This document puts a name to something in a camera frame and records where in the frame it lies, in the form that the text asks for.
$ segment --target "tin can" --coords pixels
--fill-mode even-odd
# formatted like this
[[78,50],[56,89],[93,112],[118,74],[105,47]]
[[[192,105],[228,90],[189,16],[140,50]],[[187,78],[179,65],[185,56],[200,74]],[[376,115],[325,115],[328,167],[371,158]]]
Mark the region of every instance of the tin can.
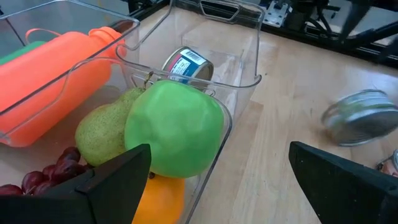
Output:
[[[213,76],[214,65],[191,48],[181,47],[166,60],[162,70],[186,77],[210,81]],[[203,86],[203,84],[198,82],[190,82],[189,78],[180,78],[176,76],[171,76],[169,78],[184,84],[189,83],[194,86]]]
[[376,165],[376,169],[385,174],[398,177],[398,149],[396,149],[390,157],[379,162]]
[[363,90],[331,105],[321,121],[340,146],[357,146],[395,130],[398,107],[381,90]]

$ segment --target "wooden table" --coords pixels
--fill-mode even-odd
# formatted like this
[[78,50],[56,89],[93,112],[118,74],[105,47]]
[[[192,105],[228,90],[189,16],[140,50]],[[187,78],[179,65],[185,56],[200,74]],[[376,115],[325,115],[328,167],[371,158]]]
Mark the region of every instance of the wooden table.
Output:
[[302,141],[374,167],[392,154],[398,132],[358,147],[338,147],[320,116],[329,104],[363,89],[398,103],[398,71],[261,32],[264,75],[213,171],[192,224],[320,223],[298,185],[287,154]]

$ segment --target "grape cluster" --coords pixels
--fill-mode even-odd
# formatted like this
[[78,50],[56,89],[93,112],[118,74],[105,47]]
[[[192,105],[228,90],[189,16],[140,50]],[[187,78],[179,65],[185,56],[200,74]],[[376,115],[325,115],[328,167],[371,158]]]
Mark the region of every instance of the grape cluster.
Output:
[[0,186],[0,195],[40,195],[51,187],[72,179],[93,166],[79,164],[80,152],[76,147],[66,148],[56,164],[44,167],[43,171],[33,171],[25,175],[21,188],[6,184]]

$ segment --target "green object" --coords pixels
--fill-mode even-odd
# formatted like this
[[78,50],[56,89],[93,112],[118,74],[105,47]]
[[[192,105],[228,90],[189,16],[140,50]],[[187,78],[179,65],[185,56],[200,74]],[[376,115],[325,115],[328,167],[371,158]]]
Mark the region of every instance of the green object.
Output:
[[18,58],[19,56],[26,54],[27,52],[30,52],[31,50],[35,49],[36,47],[39,47],[41,45],[45,44],[44,41],[35,41],[31,44],[26,45],[25,47],[7,55],[2,58],[0,58],[0,65],[3,65],[11,60],[14,60],[15,58]]
[[221,142],[224,114],[217,101],[188,85],[157,81],[135,102],[126,121],[126,149],[150,145],[150,170],[166,177],[202,173]]
[[80,121],[75,141],[87,163],[99,166],[126,152],[124,125],[132,103],[142,92],[140,88],[129,90],[114,103],[96,108]]

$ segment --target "orange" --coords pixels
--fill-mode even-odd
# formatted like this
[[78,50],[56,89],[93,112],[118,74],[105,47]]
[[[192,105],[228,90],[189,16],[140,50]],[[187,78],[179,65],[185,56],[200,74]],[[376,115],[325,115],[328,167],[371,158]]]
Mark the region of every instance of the orange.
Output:
[[132,224],[175,224],[184,207],[184,179],[148,179]]

